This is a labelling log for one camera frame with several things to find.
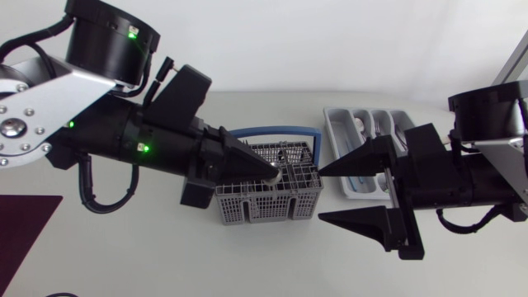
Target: metal bracket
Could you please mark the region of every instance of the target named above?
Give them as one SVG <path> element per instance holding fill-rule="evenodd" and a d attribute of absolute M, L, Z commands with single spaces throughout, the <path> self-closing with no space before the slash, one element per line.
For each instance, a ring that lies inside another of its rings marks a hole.
<path fill-rule="evenodd" d="M 35 148 L 39 148 L 55 131 L 116 85 L 111 79 L 86 72 L 64 61 L 53 59 L 53 63 L 58 78 L 0 101 L 0 107 L 4 111 L 0 114 L 0 123 L 18 119 L 25 125 L 25 132 L 16 138 L 0 135 L 0 156 L 9 157 L 11 164 L 23 165 L 35 161 L 35 154 L 31 158 L 26 155 L 36 151 Z M 38 59 L 21 65 L 24 69 L 44 71 Z"/>
<path fill-rule="evenodd" d="M 501 173 L 519 197 L 528 203 L 528 177 L 524 167 L 523 145 L 522 138 L 477 141 L 474 143 L 474 147 L 480 150 Z"/>

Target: silver metal plate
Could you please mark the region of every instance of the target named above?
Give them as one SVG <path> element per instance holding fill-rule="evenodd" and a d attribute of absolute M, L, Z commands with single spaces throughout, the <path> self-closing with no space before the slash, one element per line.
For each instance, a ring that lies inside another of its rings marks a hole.
<path fill-rule="evenodd" d="M 61 60 L 54 59 L 54 64 L 58 66 L 59 75 L 62 74 L 60 77 L 2 100 L 7 112 L 0 115 L 0 122 L 18 118 L 27 124 L 27 132 L 20 138 L 0 136 L 2 156 L 24 153 L 21 149 L 23 144 L 29 144 L 32 148 L 40 147 L 46 138 L 116 85 L 111 79 L 86 72 Z M 25 69 L 39 71 L 40 65 L 34 59 L 23 65 Z M 44 133 L 36 133 L 40 128 L 44 128 Z"/>

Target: black housing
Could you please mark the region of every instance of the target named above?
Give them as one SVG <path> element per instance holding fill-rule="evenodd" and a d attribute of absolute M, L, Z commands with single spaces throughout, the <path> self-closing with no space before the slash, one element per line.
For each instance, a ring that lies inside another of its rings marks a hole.
<path fill-rule="evenodd" d="M 139 85 L 149 54 L 158 48 L 152 27 L 98 0 L 68 0 L 64 9 L 75 17 L 66 61 L 123 83 Z M 135 38 L 130 29 L 137 28 Z"/>
<path fill-rule="evenodd" d="M 505 83 L 449 97 L 455 129 L 464 142 L 522 136 L 517 100 L 528 97 L 528 81 Z"/>

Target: table surface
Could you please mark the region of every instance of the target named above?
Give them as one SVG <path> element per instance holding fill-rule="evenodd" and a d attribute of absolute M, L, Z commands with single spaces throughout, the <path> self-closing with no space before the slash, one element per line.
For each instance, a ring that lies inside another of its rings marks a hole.
<path fill-rule="evenodd" d="M 333 160 L 325 106 L 404 109 L 417 124 L 447 134 L 454 116 L 411 101 L 368 93 L 208 95 L 198 116 L 228 130 L 302 125 L 324 131 L 321 166 Z M 379 243 L 311 220 L 223 226 L 219 207 L 179 205 L 183 177 L 142 169 L 136 195 L 114 214 L 93 214 L 78 198 L 77 170 L 42 159 L 0 172 L 3 194 L 62 195 L 63 203 L 30 250 L 6 296 L 526 296 L 528 227 L 503 217 L 476 234 L 443 229 L 433 210 L 417 211 L 423 261 L 399 260 Z M 130 165 L 94 158 L 94 191 L 123 196 Z M 387 202 L 348 200 L 338 178 L 324 177 L 316 213 Z M 488 208 L 447 210 L 473 224 Z"/>

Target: screw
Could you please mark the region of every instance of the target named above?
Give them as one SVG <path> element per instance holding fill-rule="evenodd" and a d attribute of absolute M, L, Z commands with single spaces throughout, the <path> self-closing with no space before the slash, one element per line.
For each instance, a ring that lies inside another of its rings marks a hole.
<path fill-rule="evenodd" d="M 25 90 L 27 90 L 27 85 L 24 84 L 24 83 L 17 84 L 17 85 L 16 85 L 16 90 L 17 90 L 18 92 L 24 92 Z"/>
<path fill-rule="evenodd" d="M 45 151 L 46 153 L 48 153 L 51 150 L 51 145 L 50 144 L 44 144 L 42 146 L 42 150 Z"/>
<path fill-rule="evenodd" d="M 26 108 L 24 110 L 24 115 L 26 116 L 33 116 L 35 114 L 35 110 L 32 108 Z"/>

